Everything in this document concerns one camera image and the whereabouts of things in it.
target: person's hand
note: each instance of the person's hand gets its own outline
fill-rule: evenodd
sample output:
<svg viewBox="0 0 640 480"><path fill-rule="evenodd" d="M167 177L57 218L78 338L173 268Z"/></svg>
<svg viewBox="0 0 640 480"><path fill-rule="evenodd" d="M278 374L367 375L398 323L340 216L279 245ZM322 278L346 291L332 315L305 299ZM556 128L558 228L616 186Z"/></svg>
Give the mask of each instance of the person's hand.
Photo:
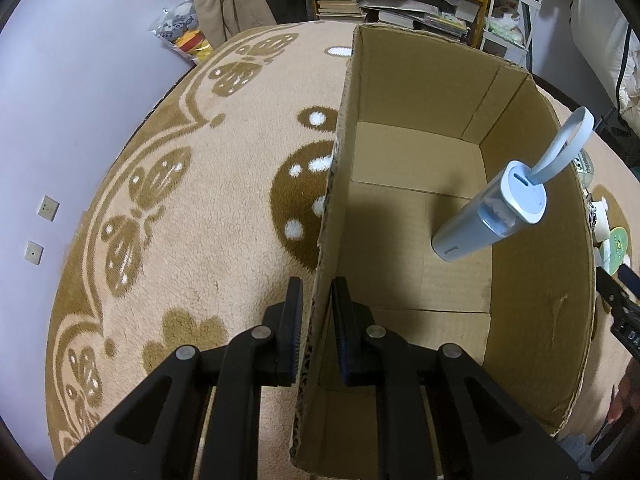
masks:
<svg viewBox="0 0 640 480"><path fill-rule="evenodd" d="M640 409L640 364L635 359L631 359L626 367L626 373L618 385L618 392L609 407L607 422L616 422L629 406L635 412Z"/></svg>

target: bed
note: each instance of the bed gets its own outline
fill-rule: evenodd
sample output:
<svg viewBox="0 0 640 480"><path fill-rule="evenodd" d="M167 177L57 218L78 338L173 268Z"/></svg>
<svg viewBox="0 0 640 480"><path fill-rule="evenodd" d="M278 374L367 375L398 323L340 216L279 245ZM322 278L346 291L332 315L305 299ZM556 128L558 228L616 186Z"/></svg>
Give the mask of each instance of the bed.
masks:
<svg viewBox="0 0 640 480"><path fill-rule="evenodd" d="M571 31L612 105L640 135L640 43L630 0L574 0Z"/></svg>

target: water bottle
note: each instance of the water bottle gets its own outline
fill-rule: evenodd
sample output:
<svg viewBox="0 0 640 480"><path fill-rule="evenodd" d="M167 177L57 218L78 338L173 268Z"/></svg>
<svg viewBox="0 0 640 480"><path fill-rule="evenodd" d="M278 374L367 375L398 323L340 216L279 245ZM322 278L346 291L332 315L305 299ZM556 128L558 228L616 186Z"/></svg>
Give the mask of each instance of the water bottle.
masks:
<svg viewBox="0 0 640 480"><path fill-rule="evenodd" d="M537 224L545 214L544 183L578 155L593 130L593 115L578 108L562 125L545 154L530 168L512 160L433 236L431 247L447 262L492 245ZM565 146L577 128L574 138Z"/></svg>

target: beige rug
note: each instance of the beige rug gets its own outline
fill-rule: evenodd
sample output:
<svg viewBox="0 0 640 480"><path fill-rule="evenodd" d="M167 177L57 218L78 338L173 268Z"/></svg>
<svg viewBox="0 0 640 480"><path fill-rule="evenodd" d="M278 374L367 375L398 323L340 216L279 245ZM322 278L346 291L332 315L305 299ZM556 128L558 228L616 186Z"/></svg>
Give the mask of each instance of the beige rug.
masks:
<svg viewBox="0 0 640 480"><path fill-rule="evenodd" d="M303 279L308 316L352 34L309 22L236 36L115 161L69 249L50 320L58 460L177 346L212 348L258 324L289 276ZM296 394L263 389L261 479L308 478L289 463Z"/></svg>

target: cardboard box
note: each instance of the cardboard box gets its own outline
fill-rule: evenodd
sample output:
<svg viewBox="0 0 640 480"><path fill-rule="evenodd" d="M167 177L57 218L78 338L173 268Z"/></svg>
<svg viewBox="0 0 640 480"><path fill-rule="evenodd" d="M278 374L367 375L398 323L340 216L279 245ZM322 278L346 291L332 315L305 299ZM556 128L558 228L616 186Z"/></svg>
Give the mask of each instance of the cardboard box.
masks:
<svg viewBox="0 0 640 480"><path fill-rule="evenodd" d="M530 166L558 132L531 76L497 57L379 25L354 34L294 430L294 463L377 478L372 388L342 386L328 290L410 342L459 343L549 433L568 418L593 325L594 263L571 166L546 184L540 224L453 263L438 227L510 160Z"/></svg>

